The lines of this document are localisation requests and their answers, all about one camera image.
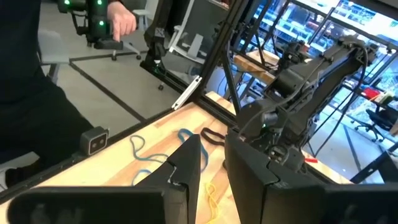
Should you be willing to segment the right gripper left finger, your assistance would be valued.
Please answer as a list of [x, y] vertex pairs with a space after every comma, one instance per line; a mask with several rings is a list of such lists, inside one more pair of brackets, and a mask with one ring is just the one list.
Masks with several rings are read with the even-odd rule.
[[201, 172], [200, 136], [190, 136], [136, 187], [145, 193], [137, 224], [195, 224]]

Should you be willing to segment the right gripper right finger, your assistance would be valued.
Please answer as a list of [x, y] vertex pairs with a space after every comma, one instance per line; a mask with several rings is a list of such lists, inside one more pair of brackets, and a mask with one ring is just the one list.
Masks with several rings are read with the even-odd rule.
[[270, 160], [229, 130], [225, 163], [241, 224], [321, 224], [319, 181]]

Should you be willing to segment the gray rubber band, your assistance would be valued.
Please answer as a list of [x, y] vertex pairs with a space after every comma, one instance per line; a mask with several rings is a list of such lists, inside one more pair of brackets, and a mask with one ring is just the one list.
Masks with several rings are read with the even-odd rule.
[[[140, 146], [136, 146], [135, 139], [139, 139], [141, 141]], [[155, 153], [155, 154], [150, 154], [149, 156], [146, 156], [146, 157], [141, 157], [138, 155], [138, 152], [144, 148], [144, 146], [146, 145], [146, 140], [140, 135], [132, 135], [129, 137], [129, 140], [130, 140], [130, 143], [132, 146], [133, 157], [138, 161], [149, 161], [149, 162], [163, 163], [168, 158], [168, 155], [163, 154], [163, 153]]]

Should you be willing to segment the black rubber band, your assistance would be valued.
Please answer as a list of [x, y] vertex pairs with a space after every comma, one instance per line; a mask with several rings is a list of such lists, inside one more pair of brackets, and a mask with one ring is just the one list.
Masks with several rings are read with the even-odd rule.
[[[218, 138], [221, 139], [221, 141], [216, 141], [213, 138], [209, 137], [209, 135], [213, 135], [216, 136]], [[223, 146], [225, 145], [225, 135], [222, 135], [216, 131], [213, 131], [210, 128], [203, 128], [201, 130], [200, 136], [203, 137], [206, 141], [208, 141], [210, 144], [212, 145], [216, 145], [216, 146]]]

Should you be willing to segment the blue rubber band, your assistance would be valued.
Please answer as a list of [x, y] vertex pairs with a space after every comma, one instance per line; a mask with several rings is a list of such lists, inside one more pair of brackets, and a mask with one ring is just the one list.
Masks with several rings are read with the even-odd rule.
[[134, 175], [133, 179], [132, 179], [132, 186], [137, 185], [140, 181], [142, 181], [143, 179], [145, 179], [148, 175], [150, 175], [152, 172], [148, 169], [140, 169], [139, 171], [137, 171], [137, 173]]
[[[177, 133], [177, 136], [181, 141], [181, 143], [184, 143], [186, 141], [185, 136], [190, 138], [192, 135], [194, 135], [194, 133], [185, 128], [180, 129]], [[201, 165], [201, 172], [204, 172], [208, 166], [209, 154], [207, 150], [204, 148], [203, 144], [201, 143], [200, 145], [201, 145], [201, 155], [203, 158], [203, 164]]]

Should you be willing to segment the yellow rubber band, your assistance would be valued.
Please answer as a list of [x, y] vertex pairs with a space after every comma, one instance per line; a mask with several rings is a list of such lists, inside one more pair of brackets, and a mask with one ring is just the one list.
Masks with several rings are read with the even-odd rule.
[[218, 202], [215, 199], [216, 195], [216, 186], [211, 182], [205, 184], [205, 191], [207, 196], [208, 205], [211, 212], [211, 218], [207, 221], [206, 224], [214, 224], [215, 221], [220, 216], [220, 211], [218, 207]]

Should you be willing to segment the wooden workbench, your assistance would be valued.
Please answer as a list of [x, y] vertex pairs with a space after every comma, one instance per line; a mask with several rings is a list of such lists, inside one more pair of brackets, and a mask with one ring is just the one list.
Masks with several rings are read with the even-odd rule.
[[274, 81], [278, 61], [278, 56], [266, 50], [262, 53], [258, 50], [245, 54], [236, 52], [233, 57], [233, 63], [240, 71], [250, 73], [266, 85]]

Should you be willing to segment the silver aluminium extrusion piece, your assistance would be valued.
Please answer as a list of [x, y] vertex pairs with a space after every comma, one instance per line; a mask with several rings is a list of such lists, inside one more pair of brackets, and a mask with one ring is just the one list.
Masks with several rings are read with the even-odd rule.
[[172, 105], [173, 110], [178, 110], [181, 108], [184, 103], [189, 99], [192, 93], [198, 88], [199, 84], [202, 81], [202, 77], [197, 75], [195, 76], [194, 80], [189, 84], [187, 89], [179, 96], [179, 98], [175, 101]]

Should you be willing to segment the white mesh chair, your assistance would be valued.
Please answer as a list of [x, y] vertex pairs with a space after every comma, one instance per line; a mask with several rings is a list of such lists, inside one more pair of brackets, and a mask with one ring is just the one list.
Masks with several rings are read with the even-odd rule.
[[209, 0], [189, 0], [180, 25], [174, 27], [169, 52], [203, 64], [211, 45], [211, 3]]

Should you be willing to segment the metal shelving with parts bins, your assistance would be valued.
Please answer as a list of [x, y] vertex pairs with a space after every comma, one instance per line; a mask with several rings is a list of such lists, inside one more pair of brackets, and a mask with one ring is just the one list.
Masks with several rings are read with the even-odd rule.
[[346, 35], [377, 44], [377, 59], [365, 82], [398, 95], [398, 16], [359, 0], [251, 0], [243, 17], [247, 26], [237, 47], [247, 52], [262, 47], [280, 55], [282, 45], [301, 40], [316, 56]]

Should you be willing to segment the black office chair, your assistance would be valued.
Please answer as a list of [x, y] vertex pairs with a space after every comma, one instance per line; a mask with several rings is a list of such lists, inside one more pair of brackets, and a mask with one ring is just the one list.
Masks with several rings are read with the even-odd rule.
[[398, 111], [393, 109], [376, 108], [375, 111], [366, 109], [366, 113], [373, 123], [369, 124], [363, 121], [357, 121], [359, 125], [356, 126], [354, 130], [357, 131], [359, 128], [364, 127], [366, 132], [372, 131], [374, 133], [374, 139], [372, 139], [372, 142], [383, 142], [383, 140], [385, 140], [385, 136], [376, 127], [379, 126], [385, 131], [390, 131], [398, 119]]

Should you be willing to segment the white office chair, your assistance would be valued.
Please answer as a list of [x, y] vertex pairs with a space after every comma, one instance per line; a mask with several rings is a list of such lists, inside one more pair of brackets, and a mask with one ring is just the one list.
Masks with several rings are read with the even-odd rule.
[[[148, 25], [148, 21], [147, 21], [148, 11], [145, 9], [136, 9], [136, 10], [132, 10], [131, 12], [135, 15], [136, 23], [137, 23], [137, 28], [133, 33], [135, 33], [138, 30], [139, 34], [143, 34], [144, 31], [147, 29], [147, 25]], [[132, 53], [135, 53], [136, 59], [141, 60], [143, 51], [139, 50], [136, 47], [136, 43], [134, 43], [132, 41], [132, 39], [130, 37], [128, 37], [128, 35], [122, 36], [121, 41], [116, 42], [116, 44], [117, 45], [120, 44], [121, 48], [123, 50], [128, 50]]]

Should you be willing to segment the person's hand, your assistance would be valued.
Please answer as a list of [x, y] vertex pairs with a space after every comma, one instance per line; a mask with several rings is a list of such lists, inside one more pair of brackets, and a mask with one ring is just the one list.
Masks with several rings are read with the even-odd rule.
[[108, 19], [113, 27], [113, 39], [121, 41], [121, 37], [133, 33], [137, 28], [136, 17], [120, 0], [109, 0]]

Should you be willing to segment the person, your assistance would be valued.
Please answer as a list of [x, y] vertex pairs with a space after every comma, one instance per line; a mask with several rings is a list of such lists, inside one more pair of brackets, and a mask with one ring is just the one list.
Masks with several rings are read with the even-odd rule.
[[0, 152], [34, 152], [25, 167], [0, 169], [0, 192], [71, 157], [92, 129], [39, 62], [41, 0], [0, 0]]

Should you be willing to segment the grey chair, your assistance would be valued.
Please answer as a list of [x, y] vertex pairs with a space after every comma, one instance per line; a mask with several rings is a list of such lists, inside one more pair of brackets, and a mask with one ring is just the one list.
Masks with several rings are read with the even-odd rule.
[[45, 29], [38, 31], [38, 45], [40, 64], [50, 67], [47, 76], [56, 84], [60, 66], [70, 61], [66, 45], [58, 32]]

